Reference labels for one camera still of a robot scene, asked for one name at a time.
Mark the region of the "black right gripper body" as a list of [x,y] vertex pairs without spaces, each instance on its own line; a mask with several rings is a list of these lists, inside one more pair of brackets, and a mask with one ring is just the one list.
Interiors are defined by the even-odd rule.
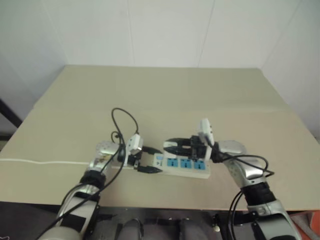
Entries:
[[201,141],[199,136],[193,135],[190,138],[190,159],[204,159],[207,152],[207,146]]

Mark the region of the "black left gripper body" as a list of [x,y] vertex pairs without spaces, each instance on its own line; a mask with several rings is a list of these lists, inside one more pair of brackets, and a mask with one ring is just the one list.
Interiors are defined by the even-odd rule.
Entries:
[[147,167],[146,166],[141,166],[141,164],[140,164],[142,153],[146,152],[146,151],[147,151],[146,147],[143,146],[142,150],[138,150],[137,153],[131,154],[129,156],[129,165],[133,166],[133,168],[135,170],[137,170],[138,172],[141,172],[141,173],[147,173],[148,172]]

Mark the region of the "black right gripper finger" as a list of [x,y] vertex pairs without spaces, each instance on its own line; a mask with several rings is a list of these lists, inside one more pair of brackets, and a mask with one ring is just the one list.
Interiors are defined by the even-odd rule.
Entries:
[[174,137],[174,138],[170,138],[166,141],[174,144],[174,146],[177,146],[177,147],[191,146],[191,139],[190,138]]
[[179,146],[169,146],[165,147],[164,150],[170,154],[177,156],[191,156],[192,149],[191,148],[183,148]]

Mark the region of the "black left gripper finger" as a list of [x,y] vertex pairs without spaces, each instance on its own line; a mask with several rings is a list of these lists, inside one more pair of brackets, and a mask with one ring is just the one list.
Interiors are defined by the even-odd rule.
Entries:
[[162,152],[154,147],[149,147],[149,146],[143,146],[142,151],[145,153],[148,153],[150,155],[154,154],[162,154]]
[[162,170],[154,167],[154,166],[141,166],[139,165],[137,167],[137,171],[141,172],[141,173],[145,173],[145,174],[157,174],[157,173],[161,173]]

